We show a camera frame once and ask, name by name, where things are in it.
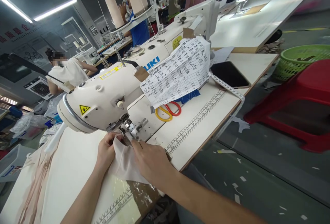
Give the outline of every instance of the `scissors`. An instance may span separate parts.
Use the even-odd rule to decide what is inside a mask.
[[[176,105],[176,106],[179,108],[178,113],[173,113],[172,110],[168,107],[168,105],[165,104],[165,107],[167,108],[168,111],[165,110],[165,109],[164,109],[163,107],[161,107],[161,106],[158,107],[158,108],[161,109],[163,112],[165,112],[165,113],[169,116],[169,118],[168,118],[168,119],[163,119],[163,118],[161,118],[161,117],[158,115],[158,108],[156,108],[156,110],[155,110],[155,114],[156,114],[156,116],[157,116],[157,118],[158,118],[159,120],[161,120],[161,121],[163,121],[163,122],[169,122],[169,121],[172,120],[173,116],[178,116],[178,115],[181,114],[181,106],[180,106],[178,103],[174,102],[174,101],[171,101],[170,103]]]

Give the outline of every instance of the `handwritten list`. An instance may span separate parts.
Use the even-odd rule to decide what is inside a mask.
[[[140,85],[154,108],[200,88],[210,77],[210,43],[198,36],[184,39]]]

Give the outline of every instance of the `black phone screen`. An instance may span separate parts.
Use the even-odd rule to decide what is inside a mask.
[[[231,61],[214,64],[211,71],[233,88],[249,87],[251,85]]]

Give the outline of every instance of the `human hand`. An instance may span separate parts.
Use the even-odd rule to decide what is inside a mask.
[[[165,192],[178,171],[169,162],[162,146],[150,145],[144,141],[131,141],[135,152],[135,161],[140,173],[156,188]]]
[[[119,8],[121,16],[125,17],[125,15],[126,15],[126,3],[123,2],[122,4],[119,4],[118,8]]]
[[[99,143],[95,168],[101,170],[104,173],[110,167],[115,157],[113,139],[115,135],[118,134],[120,133],[116,133],[116,132],[107,133]]]

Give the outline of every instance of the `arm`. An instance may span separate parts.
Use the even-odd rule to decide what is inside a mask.
[[[212,192],[178,172],[161,146],[132,141],[141,174],[156,188],[204,223],[265,223],[237,203]]]
[[[93,65],[87,64],[87,63],[83,63],[81,61],[79,61],[80,64],[82,65],[83,69],[89,70],[89,72],[87,73],[88,76],[92,76],[97,72],[97,68],[94,67]]]
[[[62,88],[58,87],[55,83],[53,83],[49,79],[47,79],[47,81],[48,81],[48,88],[51,94],[57,95],[64,92]]]
[[[108,133],[99,143],[97,160],[92,174],[64,216],[61,224],[90,224],[100,195],[102,180],[114,157],[113,138],[117,133]]]
[[[125,15],[126,15],[126,3],[123,2],[123,4],[119,4],[118,6],[119,8],[119,11],[120,11],[120,14],[121,14],[121,17],[123,18],[123,21],[124,21],[124,24],[126,24],[126,18],[125,18]],[[128,37],[131,35],[131,31],[128,31],[126,33],[123,34],[124,37]]]

